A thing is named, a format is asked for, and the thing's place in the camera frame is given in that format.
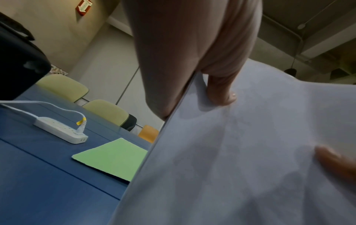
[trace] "red sign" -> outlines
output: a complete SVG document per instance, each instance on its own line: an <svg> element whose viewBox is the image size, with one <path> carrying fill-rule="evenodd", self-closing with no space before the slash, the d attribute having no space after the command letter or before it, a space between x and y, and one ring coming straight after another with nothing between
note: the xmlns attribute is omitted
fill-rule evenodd
<svg viewBox="0 0 356 225"><path fill-rule="evenodd" d="M88 12L92 4L93 3L89 0L81 0L79 5L76 7L76 10L81 16L84 16Z"/></svg>

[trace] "white sheet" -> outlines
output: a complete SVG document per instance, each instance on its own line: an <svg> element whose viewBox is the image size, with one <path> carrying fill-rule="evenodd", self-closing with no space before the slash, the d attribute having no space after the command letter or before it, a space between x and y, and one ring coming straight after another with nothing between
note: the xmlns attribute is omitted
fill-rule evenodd
<svg viewBox="0 0 356 225"><path fill-rule="evenodd" d="M195 76L110 224L356 224L355 189L313 159L317 143L355 150L356 88L249 60L232 90L215 107Z"/></svg>

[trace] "table surface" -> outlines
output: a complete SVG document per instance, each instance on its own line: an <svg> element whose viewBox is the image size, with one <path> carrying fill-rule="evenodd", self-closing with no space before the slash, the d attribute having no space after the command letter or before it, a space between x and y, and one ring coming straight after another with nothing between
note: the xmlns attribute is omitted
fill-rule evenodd
<svg viewBox="0 0 356 225"><path fill-rule="evenodd" d="M106 224L127 183L71 156L118 138L146 150L151 144L37 85L17 100L44 101L82 112L88 140L70 144L33 126L33 117L0 107L0 224ZM79 114L51 105L13 106L72 128L81 120Z"/></svg>

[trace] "chair backrest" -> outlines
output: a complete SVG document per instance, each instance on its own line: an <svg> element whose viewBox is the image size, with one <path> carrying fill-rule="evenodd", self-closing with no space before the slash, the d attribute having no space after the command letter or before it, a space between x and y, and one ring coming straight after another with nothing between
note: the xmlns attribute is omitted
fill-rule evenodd
<svg viewBox="0 0 356 225"><path fill-rule="evenodd" d="M128 112L102 99L93 100L82 107L118 126L122 126L129 117Z"/></svg>
<svg viewBox="0 0 356 225"><path fill-rule="evenodd" d="M151 126L145 125L138 136L150 143L153 143L158 136L159 131Z"/></svg>
<svg viewBox="0 0 356 225"><path fill-rule="evenodd" d="M71 102L79 100L89 91L83 84L61 74L45 76L36 84Z"/></svg>

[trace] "white power strip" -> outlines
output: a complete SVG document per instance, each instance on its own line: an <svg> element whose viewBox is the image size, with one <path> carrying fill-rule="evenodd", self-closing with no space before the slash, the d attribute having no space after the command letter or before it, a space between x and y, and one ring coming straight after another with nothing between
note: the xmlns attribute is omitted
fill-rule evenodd
<svg viewBox="0 0 356 225"><path fill-rule="evenodd" d="M48 117L38 117L34 125L72 144L86 142L88 136L76 134L75 129Z"/></svg>

